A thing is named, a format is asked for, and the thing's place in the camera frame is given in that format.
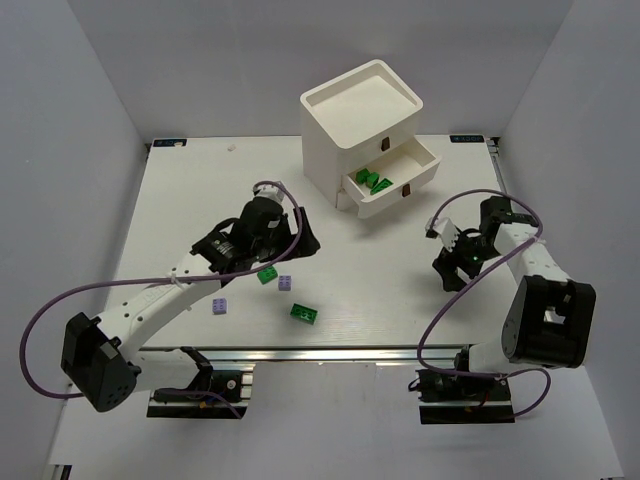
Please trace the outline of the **green square lego brick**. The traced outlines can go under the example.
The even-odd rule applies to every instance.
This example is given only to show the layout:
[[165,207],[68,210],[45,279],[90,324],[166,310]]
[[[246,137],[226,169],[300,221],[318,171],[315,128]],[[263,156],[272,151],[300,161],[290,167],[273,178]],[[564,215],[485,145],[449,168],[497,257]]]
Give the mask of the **green square lego brick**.
[[262,285],[270,283],[279,277],[278,271],[274,266],[266,267],[257,272],[257,278]]

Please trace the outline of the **green lego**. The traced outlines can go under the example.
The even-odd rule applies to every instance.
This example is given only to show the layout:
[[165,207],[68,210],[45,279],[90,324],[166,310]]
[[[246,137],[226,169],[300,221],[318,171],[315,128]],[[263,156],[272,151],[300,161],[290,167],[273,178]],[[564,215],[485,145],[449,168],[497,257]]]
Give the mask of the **green lego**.
[[393,185],[393,182],[391,180],[389,180],[388,178],[383,178],[382,180],[380,180],[371,190],[370,193],[372,195],[375,195],[387,188],[389,188],[390,186]]

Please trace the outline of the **white drawer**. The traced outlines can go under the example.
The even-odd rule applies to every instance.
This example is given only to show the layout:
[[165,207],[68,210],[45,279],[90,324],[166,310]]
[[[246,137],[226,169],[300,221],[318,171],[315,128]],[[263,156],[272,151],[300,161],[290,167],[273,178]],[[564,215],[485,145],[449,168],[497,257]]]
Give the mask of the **white drawer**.
[[[388,207],[408,198],[434,179],[442,157],[434,155],[416,137],[387,151],[381,157],[371,160],[361,167],[352,169],[342,176],[342,190],[357,206],[357,216],[369,218]],[[365,183],[358,184],[356,173],[362,169],[377,172],[380,180],[388,178],[393,182],[389,188],[372,195]],[[411,194],[402,196],[404,185],[411,185]]]

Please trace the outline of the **white three-drawer cabinet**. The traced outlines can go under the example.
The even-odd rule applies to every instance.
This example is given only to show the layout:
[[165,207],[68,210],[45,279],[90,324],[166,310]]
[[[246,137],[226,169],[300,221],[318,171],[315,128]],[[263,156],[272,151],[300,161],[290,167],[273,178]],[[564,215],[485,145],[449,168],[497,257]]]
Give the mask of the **white three-drawer cabinet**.
[[304,175],[335,208],[355,205],[342,190],[342,176],[414,138],[422,109],[420,97],[378,59],[304,92]]

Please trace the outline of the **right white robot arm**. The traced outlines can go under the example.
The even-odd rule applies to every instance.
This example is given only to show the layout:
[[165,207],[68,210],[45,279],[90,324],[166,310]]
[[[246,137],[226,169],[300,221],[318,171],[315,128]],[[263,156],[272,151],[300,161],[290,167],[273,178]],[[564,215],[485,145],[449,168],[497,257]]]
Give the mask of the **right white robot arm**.
[[506,264],[517,284],[497,337],[465,347],[456,356],[456,370],[500,375],[583,364],[596,291],[558,266],[540,238],[541,227],[534,214],[514,211],[505,196],[481,202],[477,228],[462,230],[441,215],[428,221],[427,237],[442,243],[433,267],[445,291],[468,291],[499,263]]

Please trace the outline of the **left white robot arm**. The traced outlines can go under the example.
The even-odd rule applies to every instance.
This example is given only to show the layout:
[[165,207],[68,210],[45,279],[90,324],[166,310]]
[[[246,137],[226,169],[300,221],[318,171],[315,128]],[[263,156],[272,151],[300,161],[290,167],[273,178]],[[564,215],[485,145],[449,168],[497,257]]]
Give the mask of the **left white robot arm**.
[[61,367],[98,412],[119,406],[132,393],[157,390],[163,397],[224,401],[213,368],[192,346],[154,357],[143,345],[193,304],[228,285],[256,263],[289,261],[320,248],[302,207],[292,232],[281,203],[256,196],[237,218],[229,218],[193,244],[164,284],[94,318],[79,313],[66,324]]

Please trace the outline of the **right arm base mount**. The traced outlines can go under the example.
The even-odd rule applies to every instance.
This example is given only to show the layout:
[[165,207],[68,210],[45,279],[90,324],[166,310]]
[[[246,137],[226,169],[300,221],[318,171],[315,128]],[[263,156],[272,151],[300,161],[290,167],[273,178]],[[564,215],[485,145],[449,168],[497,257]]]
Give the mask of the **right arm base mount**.
[[515,422],[510,388],[497,376],[477,378],[420,369],[407,390],[418,395],[422,425]]

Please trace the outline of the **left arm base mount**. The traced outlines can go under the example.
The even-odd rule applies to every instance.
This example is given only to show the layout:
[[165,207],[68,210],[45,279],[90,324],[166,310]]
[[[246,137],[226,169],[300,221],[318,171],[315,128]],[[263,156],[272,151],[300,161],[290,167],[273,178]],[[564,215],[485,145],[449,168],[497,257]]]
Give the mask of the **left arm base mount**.
[[192,346],[144,350],[134,362],[137,389],[150,392],[149,418],[240,419],[251,397],[253,366],[209,359]]

